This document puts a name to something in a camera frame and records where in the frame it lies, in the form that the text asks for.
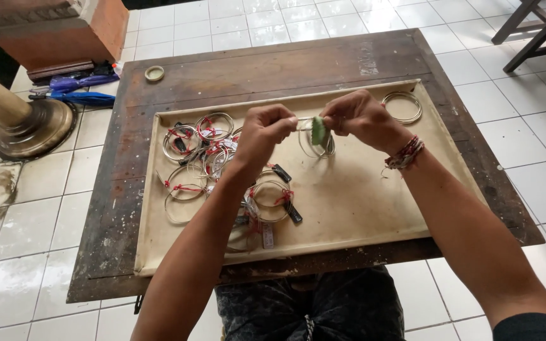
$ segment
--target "pillar base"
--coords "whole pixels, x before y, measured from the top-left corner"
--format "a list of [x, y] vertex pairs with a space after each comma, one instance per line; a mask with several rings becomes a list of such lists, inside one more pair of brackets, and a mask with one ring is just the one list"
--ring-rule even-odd
[[0, 157], [31, 159], [50, 152], [73, 131], [75, 107], [54, 99], [29, 102], [32, 113], [16, 127], [0, 126]]

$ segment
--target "terracotta block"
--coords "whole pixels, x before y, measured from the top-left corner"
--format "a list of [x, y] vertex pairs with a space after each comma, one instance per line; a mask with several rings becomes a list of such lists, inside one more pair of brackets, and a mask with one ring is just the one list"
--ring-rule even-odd
[[81, 14], [76, 17], [0, 27], [0, 46], [28, 71], [85, 59], [97, 63], [118, 60], [125, 40], [128, 10], [121, 0], [81, 2]]

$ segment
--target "wooden table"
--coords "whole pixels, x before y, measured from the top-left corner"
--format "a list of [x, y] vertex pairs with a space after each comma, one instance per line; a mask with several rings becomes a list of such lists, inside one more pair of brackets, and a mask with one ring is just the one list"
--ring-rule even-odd
[[[166, 75], [149, 84], [144, 71]], [[544, 239], [418, 29], [127, 63], [102, 151], [67, 302], [137, 296], [133, 275], [156, 112], [420, 78], [492, 211], [522, 245]], [[123, 217], [124, 224], [113, 223]], [[441, 257], [432, 238], [224, 266], [240, 283]]]

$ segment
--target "beige tray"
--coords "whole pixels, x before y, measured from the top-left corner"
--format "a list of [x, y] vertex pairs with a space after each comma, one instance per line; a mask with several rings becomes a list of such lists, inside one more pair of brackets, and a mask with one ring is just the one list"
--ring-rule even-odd
[[[167, 178], [178, 167], [178, 163], [165, 158], [161, 150], [163, 136], [168, 128], [177, 121], [195, 122], [201, 116], [216, 111], [231, 115], [235, 128], [238, 128], [243, 124], [249, 108], [273, 103], [284, 104], [298, 117], [314, 116], [330, 100], [357, 89], [367, 89], [379, 101], [391, 91], [414, 89], [413, 94], [419, 98], [423, 113], [422, 118], [408, 128], [420, 136], [439, 161], [485, 203], [420, 80], [158, 113], [154, 120], [149, 151], [135, 273], [140, 276], [153, 275], [184, 228], [183, 225], [171, 223], [166, 217], [163, 202], [167, 189], [155, 174], [156, 169]], [[387, 156], [364, 145], [354, 136], [334, 138], [336, 154], [329, 159], [307, 157], [299, 147], [297, 133], [293, 133], [276, 147], [270, 162], [279, 164], [292, 176], [294, 205], [304, 221], [298, 225], [290, 219], [277, 222], [273, 228], [274, 248], [263, 249], [262, 240], [259, 240], [260, 246], [252, 252], [226, 254], [225, 264], [429, 236], [423, 217], [400, 173], [396, 170], [385, 170], [385, 175], [389, 178], [381, 177], [380, 172]], [[187, 173], [172, 184], [187, 183], [190, 180]], [[202, 202], [174, 206], [174, 212], [190, 216]]]

